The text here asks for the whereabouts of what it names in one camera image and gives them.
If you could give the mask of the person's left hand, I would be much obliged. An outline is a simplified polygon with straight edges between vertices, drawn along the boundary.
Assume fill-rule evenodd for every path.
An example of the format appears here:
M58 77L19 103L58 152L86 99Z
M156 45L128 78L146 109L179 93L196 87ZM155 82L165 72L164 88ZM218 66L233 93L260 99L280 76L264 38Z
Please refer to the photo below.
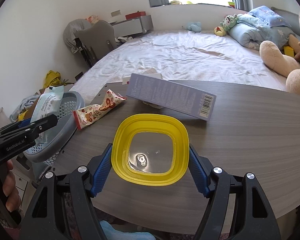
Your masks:
M15 177L11 172L13 170L13 163L11 160L6 163L8 173L6 175L5 181L2 186L3 193L7 197L6 208L8 211L12 212L14 210L19 210L21 205L21 198L19 192L15 186Z

